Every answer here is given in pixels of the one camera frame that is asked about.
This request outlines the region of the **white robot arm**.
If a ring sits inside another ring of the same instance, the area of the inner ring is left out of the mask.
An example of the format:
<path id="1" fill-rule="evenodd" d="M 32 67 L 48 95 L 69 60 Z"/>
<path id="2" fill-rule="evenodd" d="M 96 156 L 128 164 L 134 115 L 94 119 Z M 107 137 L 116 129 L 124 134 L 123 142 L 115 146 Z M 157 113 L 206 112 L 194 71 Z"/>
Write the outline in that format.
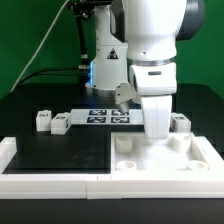
<path id="1" fill-rule="evenodd" d="M 176 43 L 191 39 L 205 19 L 203 0 L 91 0 L 96 56 L 87 89 L 114 96 L 119 108 L 141 105 L 148 139 L 170 129 L 177 90 Z"/>

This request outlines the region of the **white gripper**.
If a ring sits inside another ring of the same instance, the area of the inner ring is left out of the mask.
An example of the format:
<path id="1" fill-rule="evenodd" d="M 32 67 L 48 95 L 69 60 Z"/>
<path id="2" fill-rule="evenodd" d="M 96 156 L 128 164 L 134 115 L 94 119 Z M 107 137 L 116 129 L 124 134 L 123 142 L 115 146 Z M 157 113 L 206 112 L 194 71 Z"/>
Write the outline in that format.
<path id="1" fill-rule="evenodd" d="M 140 103 L 147 139 L 165 139 L 170 129 L 172 95 L 177 91 L 176 64 L 131 65 L 129 75 L 132 84 L 121 83 L 116 87 L 118 110 L 125 113 L 130 101 Z"/>

